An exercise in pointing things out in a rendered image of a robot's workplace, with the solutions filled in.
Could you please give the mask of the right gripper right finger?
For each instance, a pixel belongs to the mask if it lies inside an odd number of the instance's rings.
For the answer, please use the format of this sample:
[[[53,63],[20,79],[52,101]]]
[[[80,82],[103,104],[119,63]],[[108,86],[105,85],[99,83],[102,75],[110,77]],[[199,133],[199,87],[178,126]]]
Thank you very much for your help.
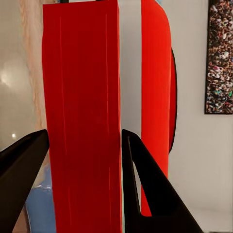
[[[125,233],[204,233],[140,137],[122,129]],[[152,216],[143,216],[135,163]]]

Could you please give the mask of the radio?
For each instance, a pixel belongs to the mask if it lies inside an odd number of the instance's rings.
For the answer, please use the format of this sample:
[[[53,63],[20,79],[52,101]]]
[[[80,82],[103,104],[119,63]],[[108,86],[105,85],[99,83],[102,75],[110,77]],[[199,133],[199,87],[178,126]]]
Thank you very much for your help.
[[[57,233],[125,233],[122,129],[168,179],[177,120],[170,26],[155,0],[43,4],[42,70]],[[140,212],[152,216],[133,162]]]

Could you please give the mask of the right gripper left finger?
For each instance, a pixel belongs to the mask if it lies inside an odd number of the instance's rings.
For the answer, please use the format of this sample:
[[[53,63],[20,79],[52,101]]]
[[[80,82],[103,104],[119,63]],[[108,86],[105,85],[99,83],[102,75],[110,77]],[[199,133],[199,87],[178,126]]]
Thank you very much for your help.
[[[0,233],[12,233],[49,147],[43,129],[0,151]]]

